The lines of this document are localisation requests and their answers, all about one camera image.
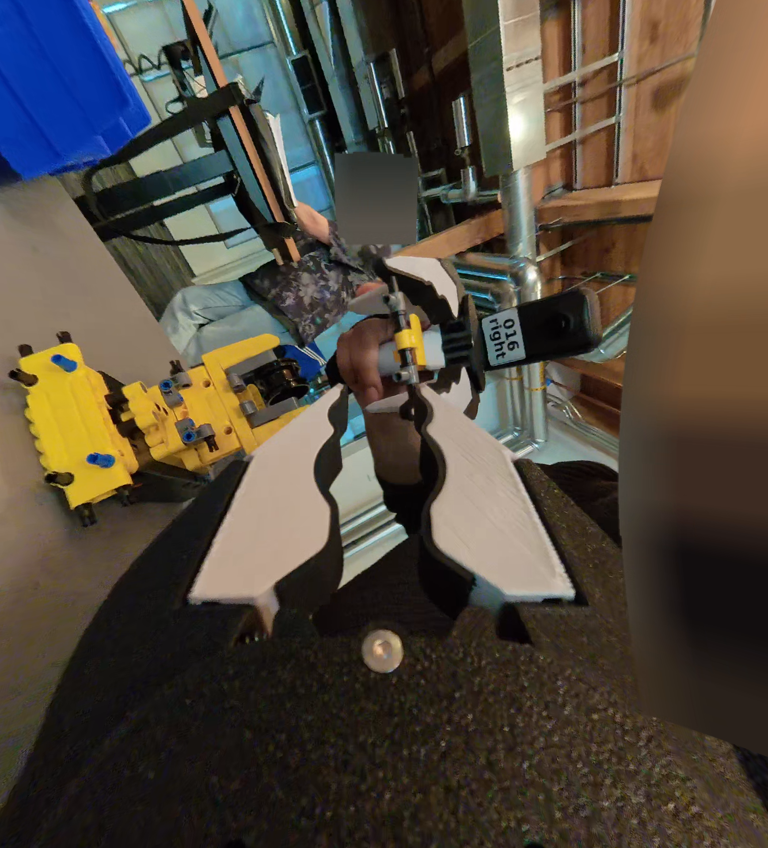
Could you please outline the blue white striped item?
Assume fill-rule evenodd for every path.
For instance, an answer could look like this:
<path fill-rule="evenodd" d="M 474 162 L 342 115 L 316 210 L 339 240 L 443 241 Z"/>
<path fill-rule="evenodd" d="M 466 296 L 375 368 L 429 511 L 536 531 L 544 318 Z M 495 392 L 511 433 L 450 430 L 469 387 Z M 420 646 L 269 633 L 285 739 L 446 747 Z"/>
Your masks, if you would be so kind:
<path fill-rule="evenodd" d="M 315 343 L 297 346 L 284 344 L 284 357 L 298 364 L 301 379 L 311 383 L 320 378 L 326 370 L 327 359 Z"/>

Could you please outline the blue plastic bin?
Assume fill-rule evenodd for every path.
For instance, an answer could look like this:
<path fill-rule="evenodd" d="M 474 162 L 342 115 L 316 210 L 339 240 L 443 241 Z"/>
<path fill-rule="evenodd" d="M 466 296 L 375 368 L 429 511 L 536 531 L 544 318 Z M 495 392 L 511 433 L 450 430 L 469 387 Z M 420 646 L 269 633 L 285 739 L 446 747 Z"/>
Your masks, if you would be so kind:
<path fill-rule="evenodd" d="M 88 168 L 151 122 L 90 2 L 0 1 L 0 183 Z"/>

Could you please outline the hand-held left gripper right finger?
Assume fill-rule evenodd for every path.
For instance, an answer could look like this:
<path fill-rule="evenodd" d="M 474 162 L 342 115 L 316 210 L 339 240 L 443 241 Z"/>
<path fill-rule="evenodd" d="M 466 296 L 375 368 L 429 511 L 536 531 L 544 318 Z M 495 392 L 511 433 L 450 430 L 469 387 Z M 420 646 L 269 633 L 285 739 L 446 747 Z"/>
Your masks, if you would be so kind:
<path fill-rule="evenodd" d="M 570 602 L 576 588 L 527 491 L 516 456 L 431 387 L 414 392 L 432 559 L 465 583 L 466 603 Z"/>

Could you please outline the round silver duct pipe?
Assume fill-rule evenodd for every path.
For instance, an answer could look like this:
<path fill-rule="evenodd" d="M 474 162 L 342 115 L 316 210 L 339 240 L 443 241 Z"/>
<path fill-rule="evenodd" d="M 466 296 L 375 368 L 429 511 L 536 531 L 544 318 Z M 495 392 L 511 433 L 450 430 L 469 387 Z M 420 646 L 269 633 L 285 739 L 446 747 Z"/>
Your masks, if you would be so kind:
<path fill-rule="evenodd" d="M 504 277 L 491 277 L 484 270 L 464 279 L 465 290 L 479 309 L 495 311 L 542 299 L 548 294 L 538 265 L 537 224 L 532 197 L 530 167 L 511 171 L 499 179 L 499 197 L 508 249 Z M 541 450 L 548 439 L 548 407 L 545 364 L 518 366 L 502 371 L 504 398 L 510 428 L 498 434 L 499 441 L 516 457 Z"/>

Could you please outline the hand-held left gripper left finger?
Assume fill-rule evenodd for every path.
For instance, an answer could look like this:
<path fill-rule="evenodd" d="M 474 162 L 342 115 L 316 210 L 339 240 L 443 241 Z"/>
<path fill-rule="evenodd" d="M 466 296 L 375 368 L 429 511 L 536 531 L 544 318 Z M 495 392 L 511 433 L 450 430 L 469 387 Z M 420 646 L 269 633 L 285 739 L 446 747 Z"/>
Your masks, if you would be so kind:
<path fill-rule="evenodd" d="M 203 552 L 188 588 L 188 619 L 240 628 L 245 610 L 263 631 L 280 614 L 310 619 L 342 577 L 339 521 L 331 486 L 342 470 L 347 388 L 336 386 L 244 462 L 220 499 L 215 482 L 188 506 L 204 506 Z"/>

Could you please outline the person's right forearm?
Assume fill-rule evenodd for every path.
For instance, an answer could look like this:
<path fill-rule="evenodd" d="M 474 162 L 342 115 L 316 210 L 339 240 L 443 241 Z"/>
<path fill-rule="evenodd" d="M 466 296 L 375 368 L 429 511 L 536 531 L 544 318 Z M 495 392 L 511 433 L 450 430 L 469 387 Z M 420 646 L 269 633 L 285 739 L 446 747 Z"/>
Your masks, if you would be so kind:
<path fill-rule="evenodd" d="M 414 422 L 400 413 L 406 400 L 401 392 L 376 401 L 365 408 L 364 419 L 383 502 L 406 533 L 416 535 L 437 483 L 437 465 Z"/>

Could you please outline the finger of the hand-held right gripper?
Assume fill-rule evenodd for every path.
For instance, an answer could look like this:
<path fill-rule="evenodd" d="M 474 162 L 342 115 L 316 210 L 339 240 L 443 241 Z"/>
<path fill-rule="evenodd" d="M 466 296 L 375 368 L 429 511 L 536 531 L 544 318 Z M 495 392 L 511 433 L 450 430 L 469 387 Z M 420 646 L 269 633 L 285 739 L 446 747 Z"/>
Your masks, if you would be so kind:
<path fill-rule="evenodd" d="M 448 260 L 393 256 L 382 260 L 383 279 L 393 279 L 409 312 L 431 324 L 448 324 L 460 317 L 466 295 Z"/>
<path fill-rule="evenodd" d="M 447 366 L 438 371 L 432 380 L 432 390 L 468 419 L 476 419 L 481 391 L 473 385 L 465 366 Z"/>

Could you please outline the wooden table with black frame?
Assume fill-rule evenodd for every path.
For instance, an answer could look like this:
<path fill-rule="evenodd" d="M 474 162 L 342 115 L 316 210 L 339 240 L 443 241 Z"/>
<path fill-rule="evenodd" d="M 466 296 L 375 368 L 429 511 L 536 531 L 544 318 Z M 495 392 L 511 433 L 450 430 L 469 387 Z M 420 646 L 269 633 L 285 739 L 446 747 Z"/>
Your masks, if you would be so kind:
<path fill-rule="evenodd" d="M 291 171 L 277 115 L 261 103 L 262 87 L 249 86 L 224 66 L 213 35 L 220 2 L 180 2 L 185 36 L 163 45 L 156 68 L 135 58 L 137 79 L 164 70 L 175 86 L 165 114 L 123 150 L 92 167 L 82 179 L 79 201 L 104 242 L 130 239 L 146 244 L 198 247 L 256 237 L 278 264 L 300 260 Z M 201 151 L 162 170 L 102 187 L 103 177 L 165 146 L 184 141 Z M 199 237 L 159 238 L 148 227 L 198 207 L 228 202 L 241 226 Z"/>

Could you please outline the person's right hand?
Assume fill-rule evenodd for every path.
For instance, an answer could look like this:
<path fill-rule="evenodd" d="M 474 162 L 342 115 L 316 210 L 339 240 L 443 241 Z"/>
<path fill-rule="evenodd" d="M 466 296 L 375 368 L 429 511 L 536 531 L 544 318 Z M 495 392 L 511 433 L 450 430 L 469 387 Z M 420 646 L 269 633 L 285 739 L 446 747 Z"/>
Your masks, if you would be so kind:
<path fill-rule="evenodd" d="M 336 342 L 336 369 L 364 412 L 372 407 L 376 414 L 392 406 L 390 398 L 409 392 L 407 386 L 380 374 L 380 348 L 393 340 L 396 328 L 391 317 L 370 316 L 341 334 Z"/>

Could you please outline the rectangular silver air duct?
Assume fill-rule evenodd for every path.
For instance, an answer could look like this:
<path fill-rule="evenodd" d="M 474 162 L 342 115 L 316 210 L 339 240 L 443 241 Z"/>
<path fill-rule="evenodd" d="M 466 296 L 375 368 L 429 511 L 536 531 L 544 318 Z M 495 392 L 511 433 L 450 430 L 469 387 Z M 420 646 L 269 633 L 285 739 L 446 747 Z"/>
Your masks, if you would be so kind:
<path fill-rule="evenodd" d="M 483 174 L 501 176 L 546 156 L 538 1 L 463 1 Z"/>

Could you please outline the yellow toy brick machine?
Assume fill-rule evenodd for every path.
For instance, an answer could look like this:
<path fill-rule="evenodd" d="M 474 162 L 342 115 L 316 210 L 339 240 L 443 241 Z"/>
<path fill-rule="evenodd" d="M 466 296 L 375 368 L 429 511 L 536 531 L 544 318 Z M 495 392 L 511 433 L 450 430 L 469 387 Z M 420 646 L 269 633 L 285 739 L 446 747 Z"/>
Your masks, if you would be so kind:
<path fill-rule="evenodd" d="M 215 349 L 195 365 L 172 360 L 154 385 L 93 369 L 67 332 L 35 353 L 18 348 L 9 377 L 46 484 L 83 527 L 109 500 L 182 503 L 225 461 L 247 458 L 298 416 L 310 396 L 303 352 L 272 334 Z"/>

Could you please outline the small yellow grey toy part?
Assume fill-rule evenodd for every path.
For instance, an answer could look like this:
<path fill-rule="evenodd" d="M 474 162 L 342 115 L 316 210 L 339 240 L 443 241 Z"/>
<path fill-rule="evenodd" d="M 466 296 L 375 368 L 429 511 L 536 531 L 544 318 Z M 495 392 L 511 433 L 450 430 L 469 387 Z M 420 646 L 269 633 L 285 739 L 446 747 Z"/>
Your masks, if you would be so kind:
<path fill-rule="evenodd" d="M 407 299 L 395 276 L 389 277 L 387 286 L 388 293 L 384 296 L 384 302 L 394 322 L 393 342 L 400 363 L 393 379 L 404 385 L 417 385 L 421 381 L 421 372 L 427 366 L 421 321 L 416 314 L 409 311 Z"/>

